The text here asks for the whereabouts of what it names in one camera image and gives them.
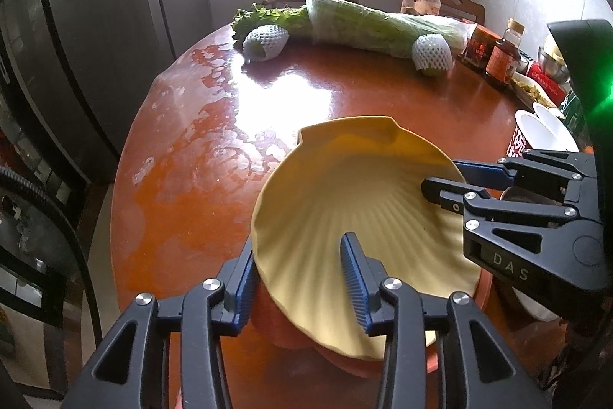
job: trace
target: sauce bottle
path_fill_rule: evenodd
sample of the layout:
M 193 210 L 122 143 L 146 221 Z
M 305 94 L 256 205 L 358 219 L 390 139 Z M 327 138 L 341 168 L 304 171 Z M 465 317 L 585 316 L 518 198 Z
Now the sauce bottle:
M 505 34 L 494 44 L 492 56 L 485 67 L 485 80 L 497 89 L 507 88 L 519 65 L 519 43 L 524 30 L 522 24 L 510 18 Z

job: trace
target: wooden table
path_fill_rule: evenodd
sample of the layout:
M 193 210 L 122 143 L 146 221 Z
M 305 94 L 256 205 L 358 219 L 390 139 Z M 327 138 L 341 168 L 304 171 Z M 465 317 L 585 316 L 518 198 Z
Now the wooden table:
M 290 43 L 272 61 L 245 65 L 231 36 L 221 28 L 159 75 L 132 125 L 111 213 L 122 309 L 142 291 L 182 294 L 238 256 L 256 197 L 301 127 L 389 115 L 450 157 L 478 161 L 503 156 L 513 134 L 518 104 L 460 64 L 432 78 L 406 60 Z M 486 312 L 531 371 L 562 345 L 558 327 L 505 310 L 494 289 Z M 179 387 L 178 344 L 174 338 L 171 397 Z M 237 409 L 375 406 L 378 379 L 345 373 L 314 349 L 274 347 L 250 324 L 238 338 L 224 338 L 223 350 Z

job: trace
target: yellow bowl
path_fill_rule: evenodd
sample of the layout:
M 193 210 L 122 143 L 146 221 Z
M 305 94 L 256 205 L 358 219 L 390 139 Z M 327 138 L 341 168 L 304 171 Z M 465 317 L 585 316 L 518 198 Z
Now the yellow bowl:
M 440 149 L 390 117 L 303 128 L 270 176 L 251 220 L 254 259 L 275 304 L 318 344 L 350 358 L 383 358 L 385 339 L 364 334 L 344 285 L 339 244 L 348 231 L 418 291 L 473 294 L 479 267 L 462 253 L 462 217 L 423 198 L 427 176 L 464 181 Z

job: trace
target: white bowl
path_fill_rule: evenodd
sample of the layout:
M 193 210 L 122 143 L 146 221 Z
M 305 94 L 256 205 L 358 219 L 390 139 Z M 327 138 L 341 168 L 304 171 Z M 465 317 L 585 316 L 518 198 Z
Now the white bowl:
M 564 124 L 549 111 L 547 107 L 544 107 L 540 103 L 533 103 L 532 107 L 534 108 L 534 112 L 539 120 L 545 124 L 545 127 L 554 133 L 557 140 L 564 146 L 565 150 L 572 151 L 574 153 L 579 151 L 577 143 L 572 138 L 571 133 L 564 126 Z
M 532 149 L 566 151 L 554 133 L 535 115 L 524 110 L 517 110 L 515 112 L 515 121 Z

